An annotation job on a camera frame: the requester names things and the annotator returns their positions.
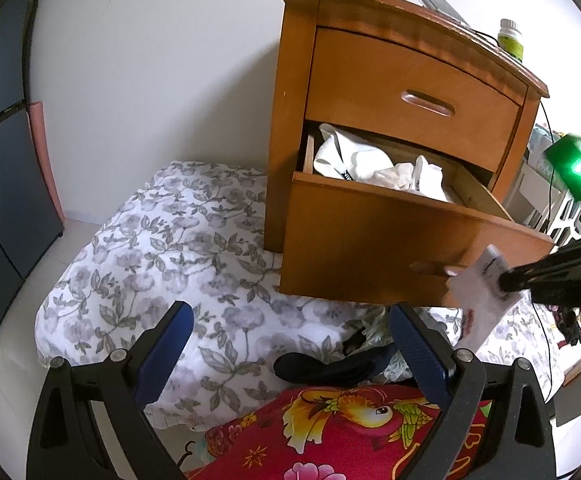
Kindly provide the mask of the white cutout magazine rack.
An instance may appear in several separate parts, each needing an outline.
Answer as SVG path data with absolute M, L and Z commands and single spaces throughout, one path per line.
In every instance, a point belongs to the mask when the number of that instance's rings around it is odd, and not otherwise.
M 581 203 L 565 188 L 543 152 L 559 140 L 534 125 L 503 207 L 519 224 L 547 234 L 555 246 L 581 239 Z

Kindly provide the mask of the wooden drawer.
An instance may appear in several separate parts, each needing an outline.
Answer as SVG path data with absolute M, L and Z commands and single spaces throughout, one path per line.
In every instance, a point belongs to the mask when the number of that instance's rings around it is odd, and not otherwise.
M 520 158 L 519 104 L 457 68 L 391 42 L 321 28 L 306 116 L 430 148 L 484 170 Z
M 322 142 L 304 128 L 290 182 L 280 289 L 338 301 L 453 307 L 447 281 L 496 246 L 510 266 L 548 255 L 553 241 L 516 223 L 458 160 L 426 152 L 443 170 L 445 200 L 321 176 Z

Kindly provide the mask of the white garment with black label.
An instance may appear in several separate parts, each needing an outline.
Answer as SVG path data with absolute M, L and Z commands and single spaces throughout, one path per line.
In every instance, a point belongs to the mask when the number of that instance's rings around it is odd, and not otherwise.
M 360 136 L 330 124 L 321 124 L 319 130 L 323 143 L 313 159 L 313 169 L 323 177 L 367 182 L 376 171 L 394 167 L 383 150 Z

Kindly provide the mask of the pink board by cabinet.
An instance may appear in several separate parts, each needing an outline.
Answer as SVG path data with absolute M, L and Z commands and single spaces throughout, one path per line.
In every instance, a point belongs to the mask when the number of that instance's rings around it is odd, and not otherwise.
M 48 194 L 55 207 L 55 210 L 62 222 L 65 222 L 66 217 L 60 202 L 57 186 L 54 179 L 54 174 L 51 166 L 50 152 L 48 151 L 48 140 L 46 140 L 44 108 L 41 101 L 32 102 L 28 106 L 28 118 L 30 132 L 33 140 L 34 149 L 36 150 L 36 158 L 40 165 L 42 177 L 44 179 Z

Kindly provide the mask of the green pill bottle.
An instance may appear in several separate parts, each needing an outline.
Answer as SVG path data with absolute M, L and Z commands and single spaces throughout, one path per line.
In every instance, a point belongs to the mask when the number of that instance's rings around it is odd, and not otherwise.
M 522 44 L 522 34 L 513 20 L 501 18 L 497 40 L 500 48 L 507 52 L 508 55 L 515 58 L 517 62 L 523 62 L 524 46 Z

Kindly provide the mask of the dark blue cabinet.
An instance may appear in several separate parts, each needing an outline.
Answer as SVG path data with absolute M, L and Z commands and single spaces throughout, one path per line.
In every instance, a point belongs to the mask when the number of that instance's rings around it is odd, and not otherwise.
M 6 0 L 0 10 L 0 326 L 36 264 L 64 232 L 30 126 L 38 2 Z

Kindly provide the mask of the floral grey white quilt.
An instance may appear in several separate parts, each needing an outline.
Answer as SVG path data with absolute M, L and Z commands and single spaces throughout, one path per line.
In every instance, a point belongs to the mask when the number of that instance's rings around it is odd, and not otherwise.
M 146 416 L 159 429 L 204 431 L 257 410 L 285 387 L 274 361 L 325 363 L 353 336 L 387 344 L 385 309 L 286 296 L 282 259 L 263 247 L 266 176 L 257 169 L 172 162 L 128 198 L 67 266 L 34 323 L 43 363 L 105 360 L 128 349 L 182 300 L 194 328 Z

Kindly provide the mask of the colourful trinket pile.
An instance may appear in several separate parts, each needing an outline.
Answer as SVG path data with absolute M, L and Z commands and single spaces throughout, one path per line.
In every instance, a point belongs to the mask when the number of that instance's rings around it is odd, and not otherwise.
M 551 306 L 550 310 L 557 329 L 570 346 L 581 344 L 581 326 L 579 324 L 579 308 Z

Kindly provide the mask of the navy blue garment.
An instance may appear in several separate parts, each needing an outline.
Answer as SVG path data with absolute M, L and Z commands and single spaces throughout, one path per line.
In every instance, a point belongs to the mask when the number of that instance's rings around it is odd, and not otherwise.
M 355 388 L 381 374 L 396 353 L 396 345 L 387 344 L 327 364 L 307 354 L 290 352 L 274 361 L 273 371 L 276 377 L 293 385 Z

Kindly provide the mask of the white small cloth with label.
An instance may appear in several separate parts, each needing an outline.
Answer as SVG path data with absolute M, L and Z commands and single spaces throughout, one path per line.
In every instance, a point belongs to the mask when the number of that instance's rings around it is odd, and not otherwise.
M 522 300 L 520 292 L 505 292 L 499 279 L 510 270 L 496 246 L 488 245 L 478 259 L 449 278 L 447 286 L 463 310 L 460 348 L 476 353 L 505 313 Z

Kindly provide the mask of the pale green lace garment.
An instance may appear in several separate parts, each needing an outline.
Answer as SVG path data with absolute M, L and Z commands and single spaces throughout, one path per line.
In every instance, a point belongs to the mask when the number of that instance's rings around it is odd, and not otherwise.
M 388 325 L 389 309 L 371 307 L 365 309 L 361 318 L 347 322 L 351 333 L 341 344 L 344 356 L 388 347 L 385 352 L 388 358 L 379 359 L 379 370 L 371 375 L 368 382 L 373 384 L 397 384 L 407 382 L 413 375 L 405 358 L 397 350 Z

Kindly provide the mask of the wooden nightstand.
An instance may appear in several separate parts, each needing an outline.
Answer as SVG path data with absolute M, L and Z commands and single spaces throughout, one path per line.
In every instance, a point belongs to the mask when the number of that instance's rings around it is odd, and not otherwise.
M 405 0 L 283 0 L 264 244 L 281 252 L 307 122 L 429 148 L 488 174 L 503 200 L 545 83 L 501 48 Z

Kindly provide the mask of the phone on nightstand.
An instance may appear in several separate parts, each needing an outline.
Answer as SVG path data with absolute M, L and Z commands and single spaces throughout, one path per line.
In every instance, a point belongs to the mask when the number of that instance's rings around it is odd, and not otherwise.
M 428 10 L 443 14 L 444 16 L 447 16 L 447 18 L 451 18 L 452 21 L 455 21 L 462 26 L 469 27 L 469 23 L 461 17 L 459 12 L 455 10 L 447 0 L 421 0 L 421 3 L 423 3 L 423 6 Z

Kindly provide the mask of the red floral cushion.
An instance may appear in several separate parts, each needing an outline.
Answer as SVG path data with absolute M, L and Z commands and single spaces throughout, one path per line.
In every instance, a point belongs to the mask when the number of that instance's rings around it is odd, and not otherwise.
M 397 479 L 441 411 L 417 388 L 296 388 L 208 430 L 189 479 Z

